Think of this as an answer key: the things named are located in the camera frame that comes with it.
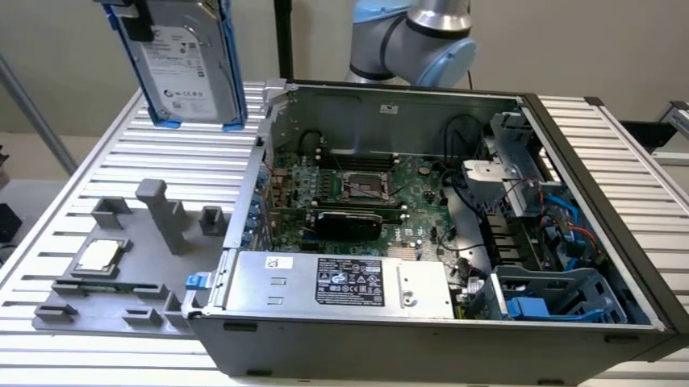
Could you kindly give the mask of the hard disk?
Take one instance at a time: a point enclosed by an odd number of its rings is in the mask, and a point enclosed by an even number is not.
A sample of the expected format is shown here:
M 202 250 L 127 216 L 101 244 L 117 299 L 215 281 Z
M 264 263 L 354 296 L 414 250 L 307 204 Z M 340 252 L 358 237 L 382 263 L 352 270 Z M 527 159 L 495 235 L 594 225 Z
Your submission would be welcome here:
M 152 123 L 218 125 L 232 131 L 247 121 L 240 62 L 231 22 L 231 0 L 147 0 L 152 42 L 132 41 L 125 18 L 131 0 L 92 0 L 117 33 Z

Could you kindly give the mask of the grey-blue plastic disk bay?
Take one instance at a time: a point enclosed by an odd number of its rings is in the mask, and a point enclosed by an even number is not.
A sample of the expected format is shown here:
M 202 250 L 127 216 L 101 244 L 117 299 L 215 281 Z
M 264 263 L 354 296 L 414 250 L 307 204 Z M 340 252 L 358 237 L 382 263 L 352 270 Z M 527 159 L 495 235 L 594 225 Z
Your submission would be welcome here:
M 498 266 L 481 288 L 481 295 L 490 319 L 514 320 L 509 316 L 507 300 L 525 297 L 542 298 L 547 304 L 550 319 L 537 322 L 628 323 L 608 280 L 593 268 L 547 272 Z

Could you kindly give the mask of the black stand pole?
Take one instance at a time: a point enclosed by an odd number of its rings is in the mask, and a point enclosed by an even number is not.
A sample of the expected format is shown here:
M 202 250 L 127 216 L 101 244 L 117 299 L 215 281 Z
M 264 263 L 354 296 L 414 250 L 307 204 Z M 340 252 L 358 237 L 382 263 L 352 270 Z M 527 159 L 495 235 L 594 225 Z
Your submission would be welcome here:
M 272 0 L 275 15 L 275 41 L 278 50 L 279 74 L 282 78 L 294 77 L 291 46 L 292 0 Z

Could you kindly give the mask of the rear port block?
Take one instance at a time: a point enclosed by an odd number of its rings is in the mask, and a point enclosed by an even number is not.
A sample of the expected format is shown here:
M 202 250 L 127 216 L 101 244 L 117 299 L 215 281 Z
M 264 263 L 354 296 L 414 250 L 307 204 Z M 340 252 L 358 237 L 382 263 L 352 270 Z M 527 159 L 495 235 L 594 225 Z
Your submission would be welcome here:
M 270 178 L 270 198 L 275 208 L 290 208 L 294 191 L 291 169 L 275 169 Z

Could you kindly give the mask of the small black box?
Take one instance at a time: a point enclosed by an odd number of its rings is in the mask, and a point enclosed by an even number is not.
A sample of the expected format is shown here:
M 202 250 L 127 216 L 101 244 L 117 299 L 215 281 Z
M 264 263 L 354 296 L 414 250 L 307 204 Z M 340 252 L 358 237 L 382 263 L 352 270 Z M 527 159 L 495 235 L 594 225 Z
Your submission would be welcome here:
M 0 243 L 12 241 L 23 221 L 7 203 L 0 203 Z

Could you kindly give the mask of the silver CPU chip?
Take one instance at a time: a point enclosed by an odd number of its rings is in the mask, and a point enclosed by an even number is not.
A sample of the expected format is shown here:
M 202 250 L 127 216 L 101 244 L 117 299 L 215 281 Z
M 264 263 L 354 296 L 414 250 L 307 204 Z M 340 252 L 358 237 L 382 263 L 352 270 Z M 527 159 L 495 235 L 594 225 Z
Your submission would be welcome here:
M 111 239 L 95 239 L 80 255 L 81 270 L 103 270 L 112 263 L 120 250 L 120 243 Z

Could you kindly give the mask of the grey parts rack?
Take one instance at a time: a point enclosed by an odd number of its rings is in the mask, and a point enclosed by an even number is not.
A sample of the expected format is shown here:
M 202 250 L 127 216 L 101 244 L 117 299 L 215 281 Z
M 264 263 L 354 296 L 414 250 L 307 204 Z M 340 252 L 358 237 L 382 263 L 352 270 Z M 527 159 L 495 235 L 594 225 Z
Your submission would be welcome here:
M 133 197 L 104 196 L 91 211 L 95 227 L 35 309 L 39 331 L 83 335 L 192 338 L 183 301 L 186 279 L 218 265 L 230 215 L 219 204 L 174 198 L 166 181 L 144 179 Z M 80 255 L 95 239 L 120 243 L 103 270 L 81 270 Z M 159 285 L 158 293 L 87 292 L 79 284 Z

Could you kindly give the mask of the CPU socket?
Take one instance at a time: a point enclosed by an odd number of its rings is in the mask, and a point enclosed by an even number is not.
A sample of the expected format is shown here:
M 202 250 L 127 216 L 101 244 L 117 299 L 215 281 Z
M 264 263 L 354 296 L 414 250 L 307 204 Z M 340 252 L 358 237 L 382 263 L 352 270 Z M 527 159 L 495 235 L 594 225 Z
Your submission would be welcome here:
M 343 171 L 335 173 L 339 181 L 336 200 L 351 203 L 374 203 L 394 206 L 391 174 L 387 172 Z

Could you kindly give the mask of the green motherboard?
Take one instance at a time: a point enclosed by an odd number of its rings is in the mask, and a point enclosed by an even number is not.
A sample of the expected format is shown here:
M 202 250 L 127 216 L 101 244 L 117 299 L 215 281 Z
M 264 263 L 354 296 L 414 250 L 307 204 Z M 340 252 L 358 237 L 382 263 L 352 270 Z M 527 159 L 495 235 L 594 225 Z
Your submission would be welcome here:
M 418 173 L 421 166 L 430 175 Z M 271 246 L 278 252 L 324 253 L 344 256 L 386 256 L 389 247 L 415 248 L 418 260 L 441 253 L 438 240 L 450 232 L 445 187 L 450 174 L 430 157 L 391 154 L 386 156 L 331 155 L 320 151 L 280 152 L 275 169 L 291 169 L 294 178 L 290 208 L 271 204 Z M 387 172 L 391 174 L 391 194 L 397 205 L 351 203 L 336 200 L 343 171 Z M 331 242 L 302 239 L 308 216 L 316 210 L 344 210 L 378 214 L 383 218 L 381 238 L 369 242 Z

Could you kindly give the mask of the silver power supply unit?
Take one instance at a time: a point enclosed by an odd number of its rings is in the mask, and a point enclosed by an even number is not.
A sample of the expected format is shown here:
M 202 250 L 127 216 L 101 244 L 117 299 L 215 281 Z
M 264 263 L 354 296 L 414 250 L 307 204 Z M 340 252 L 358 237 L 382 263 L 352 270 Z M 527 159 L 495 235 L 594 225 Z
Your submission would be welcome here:
M 454 317 L 442 263 L 307 253 L 240 252 L 222 308 L 266 318 Z

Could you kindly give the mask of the metal drive cage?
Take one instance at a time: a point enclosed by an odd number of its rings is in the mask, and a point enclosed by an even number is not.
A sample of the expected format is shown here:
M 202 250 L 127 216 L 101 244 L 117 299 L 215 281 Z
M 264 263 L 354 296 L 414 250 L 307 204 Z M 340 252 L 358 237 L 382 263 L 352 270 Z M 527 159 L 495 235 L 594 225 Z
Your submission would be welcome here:
M 489 212 L 535 217 L 545 196 L 559 195 L 566 185 L 541 160 L 541 143 L 527 118 L 517 112 L 495 114 L 491 134 L 483 137 L 483 153 L 463 162 L 470 194 Z

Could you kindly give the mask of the open grey PC case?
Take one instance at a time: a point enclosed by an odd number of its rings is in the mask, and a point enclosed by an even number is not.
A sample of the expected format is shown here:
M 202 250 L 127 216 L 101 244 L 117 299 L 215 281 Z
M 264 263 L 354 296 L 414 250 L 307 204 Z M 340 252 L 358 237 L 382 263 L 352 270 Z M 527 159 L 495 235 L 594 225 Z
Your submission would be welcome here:
M 234 377 L 577 385 L 626 361 L 689 346 L 689 307 L 653 263 L 689 258 L 689 195 L 596 98 L 272 80 L 263 87 L 258 142 L 231 212 L 210 288 L 183 303 L 192 333 Z M 470 194 L 463 162 L 485 151 L 495 114 L 521 113 L 541 160 L 566 185 L 535 217 L 489 212 Z M 240 252 L 271 246 L 270 178 L 280 152 L 430 157 L 450 174 L 450 232 L 438 240 L 451 319 L 266 318 L 223 310 Z M 522 218 L 542 270 L 593 268 L 628 323 L 490 319 L 481 288 L 491 267 L 481 224 Z

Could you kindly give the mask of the blue plastic caddy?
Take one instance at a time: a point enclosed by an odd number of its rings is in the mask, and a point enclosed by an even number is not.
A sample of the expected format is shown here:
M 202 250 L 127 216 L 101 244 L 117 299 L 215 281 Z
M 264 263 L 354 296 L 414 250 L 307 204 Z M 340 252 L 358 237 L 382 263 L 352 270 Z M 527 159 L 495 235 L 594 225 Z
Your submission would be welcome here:
M 550 319 L 547 304 L 542 298 L 511 298 L 507 300 L 509 316 L 514 320 L 545 321 Z

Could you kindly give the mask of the grey metal frame leg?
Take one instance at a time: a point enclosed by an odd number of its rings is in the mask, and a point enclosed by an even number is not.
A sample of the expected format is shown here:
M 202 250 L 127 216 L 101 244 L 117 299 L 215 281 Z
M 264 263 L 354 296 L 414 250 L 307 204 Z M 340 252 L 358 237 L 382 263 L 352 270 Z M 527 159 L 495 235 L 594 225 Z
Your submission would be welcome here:
M 39 111 L 29 94 L 20 83 L 19 78 L 15 76 L 12 68 L 0 54 L 0 84 L 8 91 L 9 97 L 13 99 L 16 106 L 24 114 L 29 124 L 32 125 L 35 132 L 41 138 L 43 143 L 47 145 L 49 152 L 53 154 L 60 167 L 72 175 L 77 169 L 75 158 L 67 148 L 63 140 L 59 138 L 53 129 L 49 127 L 47 120 L 44 119 L 41 112 Z

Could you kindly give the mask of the black bracket on profile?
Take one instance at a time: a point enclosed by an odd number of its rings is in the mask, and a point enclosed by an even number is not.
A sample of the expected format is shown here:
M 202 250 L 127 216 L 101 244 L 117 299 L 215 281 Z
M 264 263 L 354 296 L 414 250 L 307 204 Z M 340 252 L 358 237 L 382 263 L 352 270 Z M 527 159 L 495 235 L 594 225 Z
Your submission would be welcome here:
M 620 123 L 649 153 L 664 147 L 676 134 L 674 127 L 668 123 L 646 121 L 621 121 Z

